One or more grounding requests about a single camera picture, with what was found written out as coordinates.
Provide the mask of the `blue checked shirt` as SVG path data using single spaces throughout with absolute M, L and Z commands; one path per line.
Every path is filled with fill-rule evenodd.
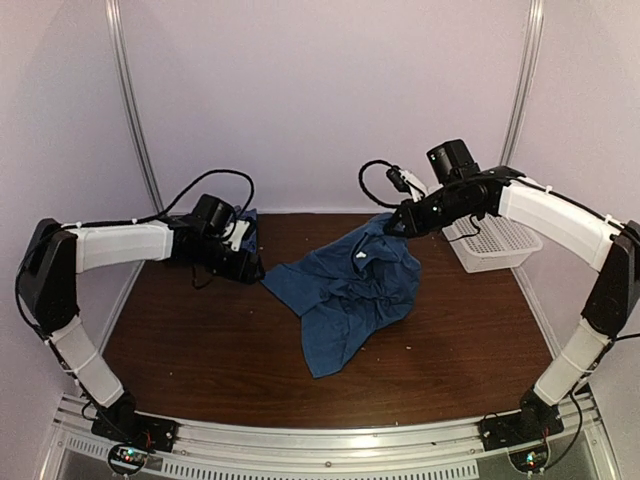
M 244 211 L 238 218 L 241 232 L 240 249 L 259 259 L 258 252 L 258 211 L 255 208 Z

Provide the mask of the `blue grey cloth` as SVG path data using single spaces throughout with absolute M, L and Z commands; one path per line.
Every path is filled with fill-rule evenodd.
M 371 335 L 411 312 L 421 264 L 408 241 L 384 233 L 389 213 L 294 263 L 281 263 L 262 284 L 300 320 L 313 378 L 340 372 Z

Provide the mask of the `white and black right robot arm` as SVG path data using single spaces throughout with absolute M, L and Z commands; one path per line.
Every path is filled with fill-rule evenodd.
M 391 235 L 422 237 L 476 216 L 505 219 L 544 239 L 534 263 L 569 296 L 567 306 L 546 316 L 572 313 L 575 320 L 562 328 L 561 349 L 522 396 L 513 419 L 519 440 L 535 440 L 550 426 L 559 402 L 595 372 L 632 315 L 639 300 L 638 224 L 598 214 L 504 166 L 470 170 L 434 190 L 399 166 L 389 167 L 387 175 L 408 195 L 385 228 Z

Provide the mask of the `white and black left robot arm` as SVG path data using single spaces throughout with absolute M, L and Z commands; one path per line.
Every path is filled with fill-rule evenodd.
M 195 217 L 160 217 L 60 224 L 41 220 L 18 268 L 17 305 L 65 372 L 94 403 L 106 429 L 123 444 L 137 442 L 144 424 L 136 400 L 108 366 L 80 318 L 77 278 L 90 270 L 138 261 L 177 261 L 242 284 L 265 275 L 259 254 L 243 248 L 241 234 L 215 233 Z

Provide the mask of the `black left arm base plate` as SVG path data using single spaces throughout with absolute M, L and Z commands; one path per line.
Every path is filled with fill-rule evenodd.
M 116 417 L 99 412 L 91 426 L 94 435 L 151 452 L 171 452 L 177 430 L 176 421 L 138 413 Z

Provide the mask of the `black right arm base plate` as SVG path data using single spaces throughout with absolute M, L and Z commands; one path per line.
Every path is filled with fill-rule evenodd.
M 550 435 L 562 433 L 564 424 L 558 412 L 539 421 L 522 411 L 508 414 L 490 412 L 477 423 L 485 451 L 511 448 L 531 442 L 541 442 Z

